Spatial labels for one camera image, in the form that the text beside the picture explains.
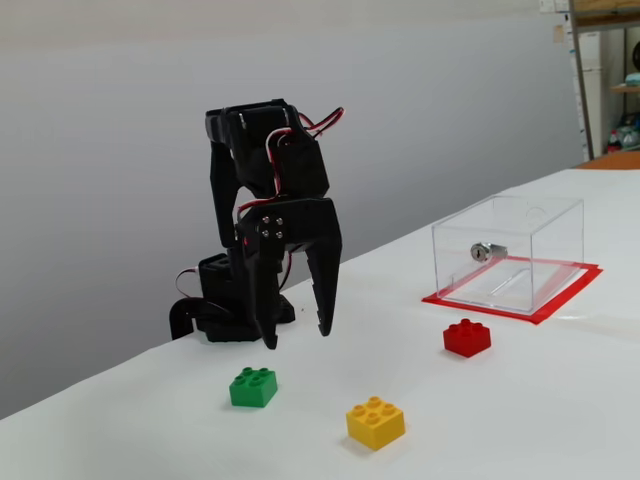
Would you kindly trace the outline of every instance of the lego brick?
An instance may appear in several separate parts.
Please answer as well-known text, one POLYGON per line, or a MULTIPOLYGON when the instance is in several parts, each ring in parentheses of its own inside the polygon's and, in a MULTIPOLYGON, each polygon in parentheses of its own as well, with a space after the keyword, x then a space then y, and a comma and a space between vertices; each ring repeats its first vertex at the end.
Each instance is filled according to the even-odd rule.
POLYGON ((231 404, 237 407, 266 407, 278 391, 276 372, 268 368, 244 368, 231 385, 231 404))
POLYGON ((349 436, 373 450, 379 450, 404 435, 404 414, 391 403, 371 397, 347 413, 349 436))
POLYGON ((443 337, 444 348, 467 358, 491 346, 489 329, 481 323, 472 323, 468 318, 447 328, 443 337))

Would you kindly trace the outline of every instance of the cable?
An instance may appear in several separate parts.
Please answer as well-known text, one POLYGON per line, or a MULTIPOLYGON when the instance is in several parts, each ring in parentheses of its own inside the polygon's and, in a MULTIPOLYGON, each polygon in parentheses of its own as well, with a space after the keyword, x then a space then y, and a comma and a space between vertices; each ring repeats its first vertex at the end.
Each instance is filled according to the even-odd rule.
MULTIPOLYGON (((327 130, 329 130, 331 127, 333 127, 336 123, 338 123, 338 121, 340 121, 340 119, 342 118, 342 116, 344 115, 344 108, 342 107, 338 107, 336 108, 333 112, 331 112, 329 115, 327 115, 324 119, 322 119, 320 122, 314 124, 309 117, 307 117, 304 113, 298 112, 298 115, 300 116, 300 118, 307 123, 309 126, 306 127, 307 131, 312 135, 312 137, 315 139, 318 136, 322 135, 324 132, 326 132, 327 130)), ((242 212, 244 212, 245 210, 247 210, 248 208, 251 207, 255 207, 258 205, 264 205, 267 203, 271 203, 273 202, 276 198, 278 198, 280 196, 280 190, 282 189, 282 184, 281 184, 281 180, 280 180, 280 175, 278 173, 278 167, 276 166, 275 163, 275 158, 273 156, 273 152, 271 151, 271 140, 275 135, 280 135, 280 138, 278 138, 278 142, 277 142, 277 146, 280 146, 280 142, 282 141, 282 139, 284 137, 286 137, 287 135, 290 135, 291 133, 293 133, 293 130, 290 127, 283 127, 283 128, 276 128, 275 130, 273 130, 271 133, 269 133, 269 135, 267 135, 267 139, 264 142, 264 148, 267 151, 267 159, 269 160, 269 163, 271 164, 271 167, 273 168, 273 182, 275 185, 275 190, 276 193, 273 197, 271 198, 265 198, 265 199, 259 199, 259 200, 253 200, 251 202, 247 202, 243 205, 240 205, 238 207, 238 213, 237 213, 237 221, 240 221, 240 215, 242 212)))
POLYGON ((282 287, 284 287, 284 284, 287 283, 287 280, 289 280, 289 274, 291 273, 291 265, 293 265, 293 253, 289 252, 288 261, 287 261, 287 270, 284 273, 284 277, 282 279, 282 282, 280 282, 280 286, 278 287, 278 291, 281 291, 282 287))
POLYGON ((313 135, 313 138, 316 138, 319 135, 322 135, 324 132, 326 132, 331 127, 333 127, 336 123, 338 123, 340 121, 340 119, 342 118, 343 115, 344 115, 344 108, 342 108, 342 107, 337 108, 335 110, 335 115, 333 115, 333 118, 331 119, 331 121, 329 121, 324 127, 320 128, 315 133, 315 135, 313 135))
POLYGON ((298 116, 302 119, 303 122, 307 124, 307 126, 313 127, 313 122, 309 120, 309 117, 307 117, 304 113, 298 112, 298 116))
POLYGON ((307 127, 307 130, 315 130, 317 128, 320 128, 322 125, 324 125, 328 121, 332 120, 339 113, 340 114, 344 113, 344 108, 338 107, 333 112, 331 112, 329 115, 327 115, 324 119, 320 120, 318 123, 313 123, 309 119, 309 117, 307 117, 304 113, 298 112, 298 114, 300 115, 300 118, 302 118, 302 120, 304 120, 309 125, 307 127))
POLYGON ((300 250, 300 247, 302 245, 298 245, 295 248, 292 248, 289 251, 289 255, 288 255, 288 261, 287 261, 287 269, 284 272, 284 278, 282 279, 282 282, 280 282, 280 286, 278 287, 278 291, 282 290, 282 287, 284 287, 284 284, 287 283, 287 280, 289 280, 289 274, 291 273, 291 266, 293 265, 293 254, 300 250))
POLYGON ((223 312, 225 315, 227 315, 230 318, 233 318, 233 313, 231 313, 231 311, 227 310, 224 307, 221 307, 220 305, 218 305, 217 303, 213 303, 210 300, 205 299, 204 297, 192 297, 191 295, 187 295, 187 293, 183 292, 180 287, 178 286, 178 280, 180 279, 180 277, 182 275, 184 275, 185 273, 198 273, 198 267, 193 267, 193 268, 185 268, 184 270, 182 270, 177 276, 176 276, 176 289, 178 289, 178 291, 185 296, 185 298, 188 298, 190 300, 204 300, 205 303, 211 305, 212 307, 217 308, 218 310, 220 310, 221 312, 223 312))
POLYGON ((178 280, 180 279, 180 277, 182 275, 184 275, 185 273, 197 273, 198 269, 197 268, 185 268, 184 270, 182 270, 177 276, 176 276, 176 280, 175 280, 175 284, 176 284, 176 289, 185 296, 185 298, 194 298, 191 295, 186 294, 185 292, 183 292, 180 287, 178 286, 178 280))
POLYGON ((278 175, 278 169, 276 168, 276 164, 273 159, 273 152, 271 152, 271 147, 269 146, 269 143, 271 142, 271 138, 273 138, 274 135, 282 134, 286 136, 286 135, 289 135, 291 132, 293 132, 293 130, 291 130, 291 128, 289 127, 276 128, 273 132, 267 135, 267 139, 264 142, 264 148, 267 150, 267 158, 269 159, 269 163, 273 167, 273 181, 276 186, 276 197, 280 195, 280 186, 281 186, 280 175, 278 175))

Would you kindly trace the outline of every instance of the metal pole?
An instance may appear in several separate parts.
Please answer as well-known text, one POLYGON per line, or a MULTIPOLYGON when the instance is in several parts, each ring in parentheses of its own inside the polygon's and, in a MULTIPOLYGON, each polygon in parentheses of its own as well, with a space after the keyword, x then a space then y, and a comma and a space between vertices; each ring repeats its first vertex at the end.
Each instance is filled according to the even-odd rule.
POLYGON ((580 103, 582 104, 582 119, 584 125, 584 135, 587 139, 587 152, 589 160, 593 160, 593 145, 591 143, 591 124, 589 122, 589 111, 587 108, 587 95, 584 89, 584 76, 582 74, 582 58, 580 56, 580 37, 576 26, 576 11, 574 0, 569 0, 569 21, 571 22, 571 35, 573 36, 573 48, 576 56, 576 75, 578 76, 578 87, 580 89, 580 103))

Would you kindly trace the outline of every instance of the yellow lego brick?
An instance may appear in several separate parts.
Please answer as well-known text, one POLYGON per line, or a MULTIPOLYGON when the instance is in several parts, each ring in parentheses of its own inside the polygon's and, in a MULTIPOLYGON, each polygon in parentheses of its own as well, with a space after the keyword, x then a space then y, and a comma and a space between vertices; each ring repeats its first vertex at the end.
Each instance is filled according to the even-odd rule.
POLYGON ((402 410, 378 397, 364 405, 356 405, 347 413, 349 436, 373 450, 379 450, 404 435, 402 410))

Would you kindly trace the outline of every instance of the red lego brick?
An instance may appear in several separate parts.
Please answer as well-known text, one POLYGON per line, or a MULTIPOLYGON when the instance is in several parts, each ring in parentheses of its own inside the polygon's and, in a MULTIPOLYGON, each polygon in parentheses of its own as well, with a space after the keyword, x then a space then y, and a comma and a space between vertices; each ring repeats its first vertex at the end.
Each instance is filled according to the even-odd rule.
POLYGON ((489 329, 481 323, 463 318, 458 325, 451 325, 444 333, 444 348, 463 357, 473 357, 491 346, 489 329))

